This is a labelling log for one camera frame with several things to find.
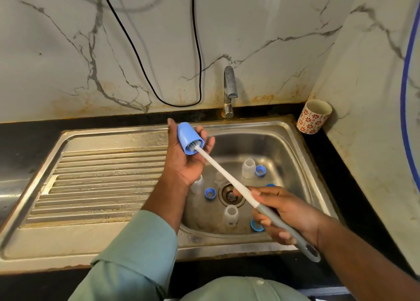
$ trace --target blue hose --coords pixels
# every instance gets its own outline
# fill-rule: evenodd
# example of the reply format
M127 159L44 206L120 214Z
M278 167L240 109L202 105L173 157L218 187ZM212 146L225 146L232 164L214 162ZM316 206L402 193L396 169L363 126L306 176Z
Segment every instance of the blue hose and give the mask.
M408 165L410 166L411 174L413 175L414 182L420 192L420 176L413 159L413 154L410 149L410 142L408 140L407 120L406 120L406 93L407 93L407 80L408 70L410 69L410 60L413 52L413 46L416 38L416 33L420 20L420 2L417 7L416 16L414 17L413 26L411 28L410 39L408 40L407 53L404 58L404 69L402 71L401 79L401 96L400 96L400 118L401 118L401 133L402 141L404 143L405 155L407 156Z

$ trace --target marble wall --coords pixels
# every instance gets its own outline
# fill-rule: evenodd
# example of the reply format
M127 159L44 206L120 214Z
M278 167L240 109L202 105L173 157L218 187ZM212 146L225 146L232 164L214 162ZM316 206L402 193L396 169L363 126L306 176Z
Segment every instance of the marble wall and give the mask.
M356 0L311 98L334 107L326 123L369 202L420 274L420 194L400 126L401 77L419 0ZM407 128L420 169L420 31L407 84Z
M203 102L303 102L354 0L196 0ZM190 0L111 0L165 101L198 99ZM105 0L0 0L0 122L173 110L147 85Z

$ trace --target black countertop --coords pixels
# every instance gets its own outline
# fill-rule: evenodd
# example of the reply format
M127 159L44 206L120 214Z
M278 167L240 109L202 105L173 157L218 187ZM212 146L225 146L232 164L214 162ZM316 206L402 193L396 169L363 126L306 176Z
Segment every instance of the black countertop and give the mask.
M302 107L302 103L241 107L234 109L234 118L285 114L297 117ZM176 122L222 119L220 109L208 109L0 124L0 182L20 180L26 184L64 130L164 124L168 117ZM315 135L304 135L304 140L331 192L342 221L414 277L414 272L325 133L320 131ZM67 300L88 271L71 269L3 275L0 276L0 295L2 300ZM316 264L300 252L285 252L280 255L177 262L172 273L169 294L179 298L215 278L228 275L262 277L295 289L342 286L325 259Z

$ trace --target ceramic mug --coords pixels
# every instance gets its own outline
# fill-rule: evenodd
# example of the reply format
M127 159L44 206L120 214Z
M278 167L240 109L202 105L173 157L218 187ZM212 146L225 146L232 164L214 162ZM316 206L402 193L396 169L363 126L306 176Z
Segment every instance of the ceramic mug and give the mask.
M297 120L296 127L305 134L315 134L333 112L327 102L321 100L308 100Z

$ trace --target hand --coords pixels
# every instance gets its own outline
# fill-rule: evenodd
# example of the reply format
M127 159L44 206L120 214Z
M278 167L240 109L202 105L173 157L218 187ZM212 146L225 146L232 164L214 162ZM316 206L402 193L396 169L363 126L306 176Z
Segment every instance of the hand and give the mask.
M175 174L190 187L200 177L206 160L198 153L187 156L178 141L178 130L175 121L168 119L168 125L168 151L166 153L163 175ZM204 140L204 150L209 154L215 143L214 136L207 141L207 132L202 126L198 126L196 131Z
M283 187L249 187L252 196L260 203L276 208L281 219L296 229L312 245L318 247L319 233L331 217L296 197ZM282 245L295 245L296 239L282 228L271 225L271 220L258 210L252 212L254 220L263 225L267 234Z

